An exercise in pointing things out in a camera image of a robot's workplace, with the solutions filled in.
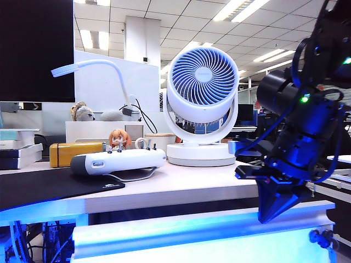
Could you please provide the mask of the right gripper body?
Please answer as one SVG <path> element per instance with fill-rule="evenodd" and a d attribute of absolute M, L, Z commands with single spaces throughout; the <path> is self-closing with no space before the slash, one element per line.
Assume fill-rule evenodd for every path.
<path fill-rule="evenodd" d="M 327 178 L 325 167 L 318 164 L 297 167 L 281 160 L 265 158 L 239 158 L 235 168 L 239 180 L 253 180 L 258 188 L 268 190 L 290 190 L 303 187 L 307 182 Z"/>

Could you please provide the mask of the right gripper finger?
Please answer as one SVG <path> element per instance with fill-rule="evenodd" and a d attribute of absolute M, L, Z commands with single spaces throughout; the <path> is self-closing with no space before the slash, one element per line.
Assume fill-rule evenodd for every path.
<path fill-rule="evenodd" d="M 270 221 L 275 214 L 276 187 L 272 183 L 257 180 L 259 193 L 258 220 L 261 223 Z"/>
<path fill-rule="evenodd" d="M 282 192 L 275 198 L 271 206 L 270 219 L 274 219 L 296 204 L 305 201 L 312 196 L 312 191 L 307 187 L 293 187 L 289 191 Z"/>

